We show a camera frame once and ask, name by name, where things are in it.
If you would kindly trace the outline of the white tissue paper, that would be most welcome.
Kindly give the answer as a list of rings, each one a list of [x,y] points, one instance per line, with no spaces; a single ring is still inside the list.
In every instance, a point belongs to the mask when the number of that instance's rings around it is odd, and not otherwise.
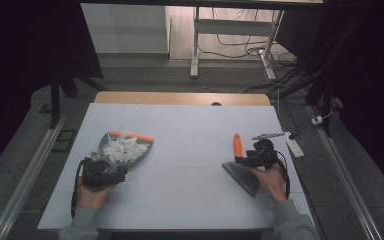
[[[113,163],[129,163],[137,160],[147,150],[137,142],[137,138],[126,138],[124,135],[107,137],[108,143],[103,147],[103,154],[108,155]]]

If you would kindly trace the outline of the wooden table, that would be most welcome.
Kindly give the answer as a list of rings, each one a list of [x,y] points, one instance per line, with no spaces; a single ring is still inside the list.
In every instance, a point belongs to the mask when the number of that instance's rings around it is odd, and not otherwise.
[[[269,106],[270,100],[264,94],[102,91],[96,95],[94,103]]]

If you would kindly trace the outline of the white power strip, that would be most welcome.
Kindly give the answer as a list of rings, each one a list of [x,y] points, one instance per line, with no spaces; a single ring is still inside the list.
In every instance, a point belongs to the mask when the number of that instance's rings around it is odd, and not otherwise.
[[[304,152],[298,145],[295,139],[291,139],[292,134],[290,132],[286,132],[284,135],[285,142],[289,147],[289,150],[292,152],[293,156],[296,158],[303,157]]]

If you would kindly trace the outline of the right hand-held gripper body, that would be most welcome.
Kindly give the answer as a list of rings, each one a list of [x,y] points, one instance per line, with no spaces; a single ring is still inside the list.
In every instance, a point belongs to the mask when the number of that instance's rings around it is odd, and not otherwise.
[[[274,149],[274,144],[271,141],[271,138],[283,136],[283,133],[272,133],[272,134],[261,134],[259,136],[253,137],[255,143],[253,144],[254,149],[258,151],[256,159],[258,161],[258,166],[263,166],[265,169],[271,168],[275,163],[279,163],[280,159],[278,158],[278,153]]]

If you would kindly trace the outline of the dark curtain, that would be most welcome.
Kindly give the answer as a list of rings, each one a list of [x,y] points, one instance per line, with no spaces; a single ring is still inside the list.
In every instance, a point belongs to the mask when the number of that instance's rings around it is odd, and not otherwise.
[[[0,0],[0,155],[56,74],[102,76],[82,0]]]
[[[312,74],[327,60],[358,0],[324,0],[332,11],[286,11],[276,41]],[[363,0],[356,28],[328,74],[343,108],[340,119],[384,174],[384,0]]]

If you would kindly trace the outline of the person's right hand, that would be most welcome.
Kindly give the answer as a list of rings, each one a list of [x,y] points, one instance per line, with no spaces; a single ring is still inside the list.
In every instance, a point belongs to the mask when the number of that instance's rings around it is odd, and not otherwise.
[[[278,163],[264,171],[254,167],[249,167],[248,170],[256,176],[260,185],[268,191],[275,204],[282,203],[288,199],[286,196],[286,182]]]

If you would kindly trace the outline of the aluminium rail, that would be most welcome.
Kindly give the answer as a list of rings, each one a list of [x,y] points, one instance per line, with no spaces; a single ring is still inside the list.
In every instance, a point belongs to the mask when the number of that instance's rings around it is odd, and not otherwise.
[[[326,134],[321,125],[314,125],[314,128],[317,130],[321,142],[326,149],[328,157],[331,160],[338,179],[341,182],[347,198],[355,211],[366,238],[368,240],[383,240],[380,229],[378,228],[368,206],[357,189],[357,186],[345,166],[343,158],[340,155],[333,139]]]
[[[68,114],[62,113],[60,119],[56,121],[52,129],[48,129],[40,142],[35,154],[29,162],[24,174],[17,184],[14,192],[8,200],[4,210],[0,215],[0,240],[6,240],[16,218],[18,217],[38,175],[52,150]]]

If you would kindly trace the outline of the black metal stand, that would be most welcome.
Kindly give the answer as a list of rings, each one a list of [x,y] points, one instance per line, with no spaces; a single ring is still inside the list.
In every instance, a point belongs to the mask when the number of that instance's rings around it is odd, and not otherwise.
[[[97,90],[98,92],[106,91],[106,88],[93,80],[90,76],[81,73],[73,67],[58,67],[51,77],[51,123],[50,129],[54,129],[60,120],[60,93],[62,89],[66,97],[75,98],[78,94],[78,89],[74,83],[75,79]]]

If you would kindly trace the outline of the person's left hand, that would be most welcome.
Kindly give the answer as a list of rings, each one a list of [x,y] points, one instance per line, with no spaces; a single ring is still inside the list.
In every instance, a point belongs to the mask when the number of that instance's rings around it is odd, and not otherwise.
[[[84,185],[77,188],[77,208],[90,208],[100,210],[109,193],[114,189],[113,186],[106,187],[102,190],[93,190]]]

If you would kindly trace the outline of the orange-handled grey brush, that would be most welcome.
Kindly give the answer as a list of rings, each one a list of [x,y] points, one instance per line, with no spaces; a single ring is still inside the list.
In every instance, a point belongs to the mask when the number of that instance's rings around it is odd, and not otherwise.
[[[238,133],[233,136],[234,160],[222,164],[223,169],[245,190],[251,197],[257,193],[259,181],[256,176],[243,164],[242,142]]]

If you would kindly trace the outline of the grey dustpan with orange edge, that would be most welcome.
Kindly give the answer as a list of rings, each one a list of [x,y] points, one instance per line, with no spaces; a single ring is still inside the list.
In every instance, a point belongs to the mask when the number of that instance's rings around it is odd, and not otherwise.
[[[94,153],[103,154],[103,147],[108,143],[108,139],[107,139],[108,136],[115,138],[116,136],[121,136],[121,135],[124,135],[126,138],[137,138],[137,142],[139,144],[141,144],[143,146],[147,146],[147,150],[137,160],[129,162],[129,163],[121,163],[121,164],[124,164],[126,166],[135,164],[136,162],[142,160],[147,155],[147,153],[149,152],[149,150],[151,149],[151,147],[154,143],[154,139],[152,137],[137,135],[137,134],[132,134],[132,133],[110,131],[110,132],[107,132],[106,134],[103,135],[103,137],[100,140],[99,146],[98,146],[98,151],[94,152]]]

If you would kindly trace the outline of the white metal desk frame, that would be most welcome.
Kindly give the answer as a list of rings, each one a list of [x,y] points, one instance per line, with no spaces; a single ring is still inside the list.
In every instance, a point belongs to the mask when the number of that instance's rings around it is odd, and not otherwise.
[[[201,19],[200,8],[194,8],[193,23],[193,49],[191,56],[190,77],[198,77],[198,42],[200,34],[222,34],[222,35],[247,35],[247,36],[262,36],[267,37],[267,44],[258,54],[262,61],[265,74],[269,80],[275,80],[275,73],[269,61],[269,54],[275,36],[283,15],[282,10],[275,10],[273,19],[270,22],[258,21],[237,21],[237,20],[216,20],[216,19]]]

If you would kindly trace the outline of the black floor frame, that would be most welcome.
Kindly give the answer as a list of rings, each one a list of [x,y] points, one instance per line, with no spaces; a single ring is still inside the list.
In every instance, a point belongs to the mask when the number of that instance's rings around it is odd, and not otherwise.
[[[68,153],[74,144],[76,130],[61,130],[54,142],[52,152]]]

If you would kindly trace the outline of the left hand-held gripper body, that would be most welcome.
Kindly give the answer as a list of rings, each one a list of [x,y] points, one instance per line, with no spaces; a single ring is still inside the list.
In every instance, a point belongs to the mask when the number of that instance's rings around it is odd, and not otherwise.
[[[81,161],[82,183],[95,190],[117,185],[121,182],[115,182],[114,173],[119,166],[126,165],[113,163],[108,155],[92,152]]]

